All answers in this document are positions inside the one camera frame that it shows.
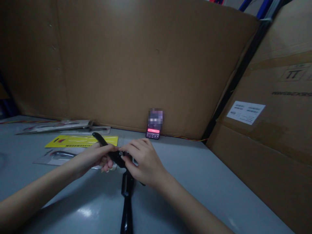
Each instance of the left hand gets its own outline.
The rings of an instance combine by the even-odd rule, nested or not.
[[[110,159],[107,153],[117,150],[118,147],[112,144],[101,147],[97,142],[66,162],[63,166],[74,170],[77,173],[78,178],[83,176],[89,169],[97,165],[102,166],[102,172],[107,172],[113,166],[113,161]]]

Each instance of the metal tool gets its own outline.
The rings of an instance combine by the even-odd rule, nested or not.
[[[60,157],[70,157],[70,158],[73,158],[76,155],[77,154],[69,153],[69,152],[65,152],[65,151],[54,151],[54,152],[50,153],[50,156],[53,156],[53,157],[60,156]]]

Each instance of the gray table surface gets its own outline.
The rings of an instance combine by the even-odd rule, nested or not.
[[[7,120],[37,120],[16,116]],[[0,200],[53,170],[33,164],[57,133],[15,135],[32,124],[0,125]],[[112,129],[121,142],[144,133]],[[293,233],[204,144],[173,137],[152,143],[165,168],[235,233]],[[23,233],[119,233],[124,198],[121,171],[90,170],[56,195],[22,229]],[[137,183],[132,196],[134,233],[188,233],[160,195]]]

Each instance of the smartphone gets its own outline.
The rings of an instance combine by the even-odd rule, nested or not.
[[[146,129],[146,138],[158,140],[163,124],[163,111],[161,109],[152,108],[149,110],[149,120]]]

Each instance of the cable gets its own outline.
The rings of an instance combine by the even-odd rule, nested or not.
[[[186,139],[186,140],[190,140],[190,141],[205,141],[205,140],[208,140],[208,138],[206,139],[203,139],[203,140],[192,140],[192,139],[188,139],[186,137],[181,137],[181,136],[174,136],[175,138],[181,138],[181,139]]]
[[[12,123],[55,123],[60,122],[59,120],[48,120],[48,121],[27,121],[27,120],[17,120],[17,121],[6,121],[0,122],[0,124],[12,124]]]

